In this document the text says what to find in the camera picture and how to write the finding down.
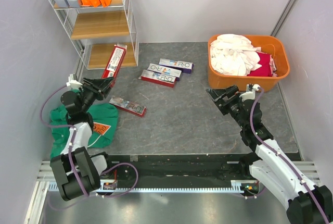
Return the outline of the red silver R&O box front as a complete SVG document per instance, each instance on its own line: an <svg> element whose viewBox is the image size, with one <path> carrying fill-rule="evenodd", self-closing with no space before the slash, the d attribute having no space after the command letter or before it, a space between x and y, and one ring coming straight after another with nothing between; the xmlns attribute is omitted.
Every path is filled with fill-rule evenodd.
<svg viewBox="0 0 333 224"><path fill-rule="evenodd" d="M144 117L144 115L146 113L145 106L142 106L135 102L125 100L120 97L113 96L110 99L109 103L120 110L123 110L125 112L131 113L131 114L139 116L139 117Z"/></svg>

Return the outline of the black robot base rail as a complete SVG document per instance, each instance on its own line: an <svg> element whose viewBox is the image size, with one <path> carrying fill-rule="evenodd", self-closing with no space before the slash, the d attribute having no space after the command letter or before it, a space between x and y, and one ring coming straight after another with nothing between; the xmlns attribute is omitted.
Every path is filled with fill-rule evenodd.
<svg viewBox="0 0 333 224"><path fill-rule="evenodd" d="M109 155L108 167L119 164L116 172L118 186L152 189L222 188L237 181L257 187L240 161L244 154L167 154L167 155Z"/></svg>

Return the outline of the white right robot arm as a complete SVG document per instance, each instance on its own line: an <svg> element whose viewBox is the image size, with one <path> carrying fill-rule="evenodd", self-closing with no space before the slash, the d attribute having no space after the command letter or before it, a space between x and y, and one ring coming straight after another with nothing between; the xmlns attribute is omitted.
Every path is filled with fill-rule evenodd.
<svg viewBox="0 0 333 224"><path fill-rule="evenodd" d="M206 92L223 115L236 121L242 141L252 150L239 161L239 175L253 177L268 189L284 206L290 223L332 223L331 190L307 177L262 123L259 99L264 89L248 84L243 93L236 85Z"/></svg>

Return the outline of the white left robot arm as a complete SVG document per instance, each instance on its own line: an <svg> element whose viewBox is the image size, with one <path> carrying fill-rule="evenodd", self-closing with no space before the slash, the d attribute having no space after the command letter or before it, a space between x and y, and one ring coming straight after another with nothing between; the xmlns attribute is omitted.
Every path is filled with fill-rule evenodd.
<svg viewBox="0 0 333 224"><path fill-rule="evenodd" d="M65 107L69 137L58 156L50 161L58 190L63 200L70 201L100 187L103 179L112 177L114 166L106 161L107 155L88 154L88 142L93 134L94 122L89 108L96 100L103 100L111 91L114 77L87 79L82 83L70 80L69 90L60 98Z"/></svg>

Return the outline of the red barcode toothpaste box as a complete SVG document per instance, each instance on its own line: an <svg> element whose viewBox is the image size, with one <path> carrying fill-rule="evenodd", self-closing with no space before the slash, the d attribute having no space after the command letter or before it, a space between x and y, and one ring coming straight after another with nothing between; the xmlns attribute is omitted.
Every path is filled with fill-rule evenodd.
<svg viewBox="0 0 333 224"><path fill-rule="evenodd" d="M116 77L120 71L124 58L126 56L127 46L123 44L116 44L104 69L102 78L113 77L110 85L112 88L115 84Z"/></svg>

